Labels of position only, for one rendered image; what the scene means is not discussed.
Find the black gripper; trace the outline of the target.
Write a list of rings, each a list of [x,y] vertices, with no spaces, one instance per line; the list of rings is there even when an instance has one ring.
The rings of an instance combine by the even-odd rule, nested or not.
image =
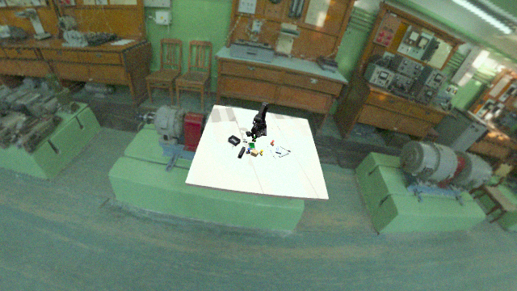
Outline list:
[[[263,130],[259,130],[259,129],[258,129],[258,131],[259,131],[259,132],[261,132],[261,133],[263,133],[263,135],[265,135],[265,132],[264,132]],[[253,133],[251,133],[250,131],[246,131],[246,135],[247,135],[248,137],[252,137],[252,139],[254,140],[254,134],[253,134]]]

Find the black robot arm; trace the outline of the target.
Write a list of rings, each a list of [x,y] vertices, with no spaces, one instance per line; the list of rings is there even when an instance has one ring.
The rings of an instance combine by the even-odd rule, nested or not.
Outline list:
[[[264,102],[264,101],[261,102],[261,108],[258,111],[258,114],[256,114],[253,119],[252,124],[254,126],[252,127],[251,132],[255,135],[256,138],[261,137],[263,135],[263,133],[259,132],[258,129],[264,131],[264,129],[267,127],[265,119],[266,119],[267,109],[269,107],[270,107],[269,103]]]

